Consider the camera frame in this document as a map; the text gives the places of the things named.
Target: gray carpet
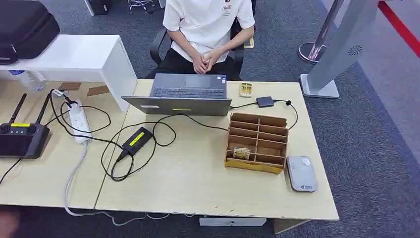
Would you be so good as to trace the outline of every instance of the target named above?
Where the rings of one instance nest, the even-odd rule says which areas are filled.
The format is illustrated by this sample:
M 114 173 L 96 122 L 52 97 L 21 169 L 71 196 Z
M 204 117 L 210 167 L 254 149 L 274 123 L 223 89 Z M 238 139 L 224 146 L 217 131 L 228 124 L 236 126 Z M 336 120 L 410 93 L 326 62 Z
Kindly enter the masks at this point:
M 298 81 L 311 66 L 297 46 L 316 36 L 326 12 L 318 0 L 260 0 L 256 48 L 246 51 L 241 77 L 250 81 Z M 83 3 L 42 0 L 57 16 L 62 33 L 121 35 L 139 77 L 155 65 L 148 46 L 161 27 L 162 11 L 129 14 L 121 2 L 108 16 L 91 18 Z M 419 238 L 420 168 L 358 64 L 337 80 L 338 100 L 306 99 L 325 170 L 340 216 L 338 222 L 312 221 L 285 238 Z M 16 237 L 22 238 L 270 238 L 260 228 L 200 227 L 182 215 L 114 227 L 104 216 L 74 218 L 58 208 L 23 207 Z M 118 212 L 121 220 L 140 216 Z

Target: external hard drive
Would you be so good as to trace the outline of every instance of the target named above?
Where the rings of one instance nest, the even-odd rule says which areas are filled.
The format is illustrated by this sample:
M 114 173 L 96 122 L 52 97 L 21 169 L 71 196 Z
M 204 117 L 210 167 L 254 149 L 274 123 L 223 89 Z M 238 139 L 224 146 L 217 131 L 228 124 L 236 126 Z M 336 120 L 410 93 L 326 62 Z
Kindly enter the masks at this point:
M 318 182 L 312 162 L 308 156 L 287 157 L 292 188 L 299 192 L 315 192 L 318 190 Z

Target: red stripe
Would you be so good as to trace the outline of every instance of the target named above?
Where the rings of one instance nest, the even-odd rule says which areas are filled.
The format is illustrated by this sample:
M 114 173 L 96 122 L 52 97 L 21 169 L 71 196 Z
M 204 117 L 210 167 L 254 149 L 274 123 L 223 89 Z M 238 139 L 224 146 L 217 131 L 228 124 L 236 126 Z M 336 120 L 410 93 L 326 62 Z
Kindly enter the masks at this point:
M 409 45 L 413 52 L 420 58 L 420 42 L 416 37 L 409 31 L 386 2 L 380 1 L 378 7 L 407 45 Z

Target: laptop keyboard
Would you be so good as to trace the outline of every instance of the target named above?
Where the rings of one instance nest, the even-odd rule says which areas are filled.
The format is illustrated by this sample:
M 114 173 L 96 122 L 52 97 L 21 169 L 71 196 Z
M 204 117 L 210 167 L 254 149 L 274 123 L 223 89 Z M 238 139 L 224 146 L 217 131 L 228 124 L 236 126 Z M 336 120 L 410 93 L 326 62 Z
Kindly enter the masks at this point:
M 153 95 L 165 98 L 224 98 L 223 92 L 220 89 L 155 88 Z

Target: white power strip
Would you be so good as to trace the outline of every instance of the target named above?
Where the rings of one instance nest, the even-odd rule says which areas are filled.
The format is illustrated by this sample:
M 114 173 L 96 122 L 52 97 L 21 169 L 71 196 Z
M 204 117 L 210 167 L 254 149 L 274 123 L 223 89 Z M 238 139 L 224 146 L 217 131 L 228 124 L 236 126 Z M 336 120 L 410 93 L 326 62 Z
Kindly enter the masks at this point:
M 88 120 L 86 119 L 85 111 L 83 110 L 83 108 L 81 108 L 82 103 L 78 99 L 76 100 L 76 102 L 78 103 L 78 105 L 71 104 L 71 107 L 67 106 L 68 109 L 70 110 L 69 115 L 70 115 L 71 125 L 78 130 L 90 131 Z M 90 133 L 80 132 L 77 130 L 73 130 L 73 131 L 75 135 L 84 135 L 84 136 L 92 137 Z M 75 137 L 75 139 L 77 143 L 79 144 L 83 144 L 86 141 L 90 141 L 90 139 L 83 138 L 83 137 Z

